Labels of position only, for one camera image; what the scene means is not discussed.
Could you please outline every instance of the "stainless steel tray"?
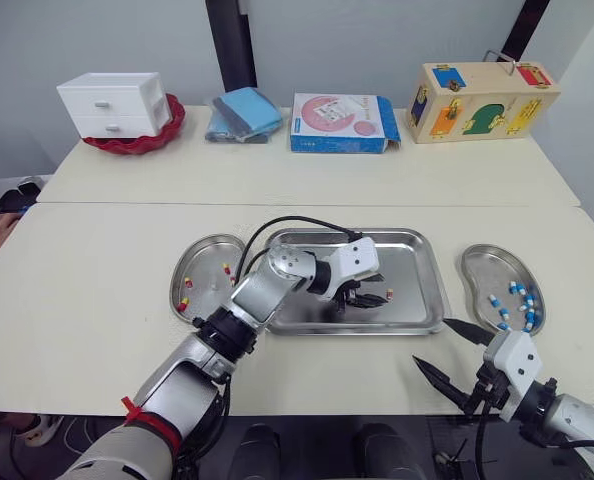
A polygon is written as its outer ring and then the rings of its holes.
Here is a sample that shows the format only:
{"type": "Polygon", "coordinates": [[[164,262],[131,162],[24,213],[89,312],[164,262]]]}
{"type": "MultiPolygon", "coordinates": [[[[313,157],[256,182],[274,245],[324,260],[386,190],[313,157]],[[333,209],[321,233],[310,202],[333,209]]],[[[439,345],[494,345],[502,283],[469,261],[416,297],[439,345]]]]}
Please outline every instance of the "stainless steel tray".
{"type": "Polygon", "coordinates": [[[170,281],[170,308],[178,318],[185,322],[194,317],[205,319],[228,298],[232,291],[230,276],[235,275],[243,249],[237,237],[219,234],[202,238],[184,252],[170,281]],[[224,263],[230,266],[231,275],[224,272],[224,263]],[[184,284],[185,277],[192,280],[192,288],[184,284]],[[190,305],[180,313],[177,305],[184,297],[190,299],[190,305]]]}
{"type": "MultiPolygon", "coordinates": [[[[373,309],[347,307],[340,321],[326,322],[321,311],[327,302],[301,292],[289,297],[275,313],[268,329],[279,335],[426,335],[439,331],[448,301],[432,248],[421,234],[409,229],[358,229],[377,245],[383,282],[362,282],[358,293],[393,298],[373,309]]],[[[286,229],[272,235],[266,246],[287,243],[321,258],[347,243],[346,235],[327,229],[286,229]]]]}
{"type": "Polygon", "coordinates": [[[470,286],[473,313],[477,320],[498,331],[497,325],[503,320],[499,308],[505,307],[510,315],[506,323],[513,330],[524,328],[525,314],[518,310],[523,299],[521,295],[513,295],[509,291],[510,282],[515,281],[523,284],[534,297],[535,324],[530,334],[539,333],[546,322],[544,298],[537,280],[517,257],[495,245],[473,245],[462,254],[461,270],[470,286]],[[491,305],[490,294],[501,302],[500,307],[491,305]]]}

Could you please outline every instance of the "wooden shape sorter box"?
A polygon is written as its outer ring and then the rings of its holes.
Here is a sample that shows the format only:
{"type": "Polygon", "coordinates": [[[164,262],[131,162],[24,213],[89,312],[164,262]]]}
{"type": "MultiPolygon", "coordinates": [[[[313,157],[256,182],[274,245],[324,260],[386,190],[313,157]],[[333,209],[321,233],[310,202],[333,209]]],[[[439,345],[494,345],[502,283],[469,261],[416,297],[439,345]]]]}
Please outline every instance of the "wooden shape sorter box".
{"type": "Polygon", "coordinates": [[[417,143],[524,137],[560,92],[535,62],[425,63],[406,123],[417,143]]]}

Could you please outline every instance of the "small drawer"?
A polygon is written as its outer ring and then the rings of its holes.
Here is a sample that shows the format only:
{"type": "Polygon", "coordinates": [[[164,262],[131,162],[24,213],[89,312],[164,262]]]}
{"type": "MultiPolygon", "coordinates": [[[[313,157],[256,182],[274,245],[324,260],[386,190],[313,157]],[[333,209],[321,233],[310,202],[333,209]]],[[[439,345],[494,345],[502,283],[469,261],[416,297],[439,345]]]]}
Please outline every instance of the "small drawer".
{"type": "Polygon", "coordinates": [[[82,138],[137,138],[159,134],[149,117],[73,116],[82,138]]]}
{"type": "Polygon", "coordinates": [[[58,89],[71,116],[147,116],[139,89],[58,89]]]}

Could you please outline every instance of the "white drawer cabinet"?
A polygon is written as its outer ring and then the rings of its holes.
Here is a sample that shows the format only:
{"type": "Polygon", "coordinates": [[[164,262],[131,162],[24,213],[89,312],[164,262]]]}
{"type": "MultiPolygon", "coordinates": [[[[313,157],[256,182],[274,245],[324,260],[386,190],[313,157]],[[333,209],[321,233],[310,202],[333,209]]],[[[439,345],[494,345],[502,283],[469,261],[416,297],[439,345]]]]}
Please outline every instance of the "white drawer cabinet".
{"type": "Polygon", "coordinates": [[[155,136],[171,117],[158,73],[86,73],[57,91],[82,138],[155,136]]]}

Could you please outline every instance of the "blue and white box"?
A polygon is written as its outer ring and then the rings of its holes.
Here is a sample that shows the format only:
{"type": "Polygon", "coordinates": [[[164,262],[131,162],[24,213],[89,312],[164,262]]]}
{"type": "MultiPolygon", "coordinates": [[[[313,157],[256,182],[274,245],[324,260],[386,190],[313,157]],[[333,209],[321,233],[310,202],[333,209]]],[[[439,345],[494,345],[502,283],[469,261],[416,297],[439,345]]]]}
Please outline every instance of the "blue and white box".
{"type": "Polygon", "coordinates": [[[290,130],[293,152],[382,153],[399,144],[390,101],[377,95],[296,93],[290,130]]]}

